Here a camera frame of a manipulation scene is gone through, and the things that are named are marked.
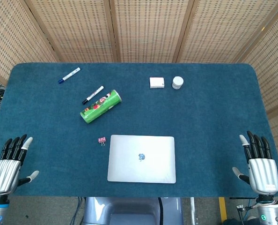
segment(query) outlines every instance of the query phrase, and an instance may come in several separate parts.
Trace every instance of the laptop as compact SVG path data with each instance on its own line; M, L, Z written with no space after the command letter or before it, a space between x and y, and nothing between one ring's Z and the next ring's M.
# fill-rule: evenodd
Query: laptop
M174 137L112 135L108 181L175 183Z

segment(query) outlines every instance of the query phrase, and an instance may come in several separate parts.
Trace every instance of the green cylindrical container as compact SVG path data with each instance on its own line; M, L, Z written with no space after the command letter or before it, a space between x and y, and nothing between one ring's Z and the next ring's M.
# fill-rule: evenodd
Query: green cylindrical container
M86 123L90 123L119 102L121 102L121 97L115 90L112 90L105 97L102 97L98 101L94 102L90 107L80 112L81 117L83 117Z

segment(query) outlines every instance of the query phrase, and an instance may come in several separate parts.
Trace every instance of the blue marker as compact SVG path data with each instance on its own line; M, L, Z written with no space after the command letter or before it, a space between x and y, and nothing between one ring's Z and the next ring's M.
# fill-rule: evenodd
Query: blue marker
M76 68L73 72L67 74L65 77L63 77L61 80L58 81L58 83L63 83L64 81L66 81L69 77L71 77L72 75L76 74L77 72L79 72L81 69L80 67Z

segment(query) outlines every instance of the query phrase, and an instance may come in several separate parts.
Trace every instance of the small white box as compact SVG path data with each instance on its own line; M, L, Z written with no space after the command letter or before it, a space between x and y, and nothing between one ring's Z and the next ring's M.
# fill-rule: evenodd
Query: small white box
M150 88L164 88L164 77L150 77Z

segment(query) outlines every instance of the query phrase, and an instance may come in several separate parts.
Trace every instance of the marker cap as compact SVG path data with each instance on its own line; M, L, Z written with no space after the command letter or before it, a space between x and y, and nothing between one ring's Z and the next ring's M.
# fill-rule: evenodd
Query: marker cap
M87 102L88 102L88 100L85 99L85 100L82 102L82 104L84 105L84 104L86 104Z

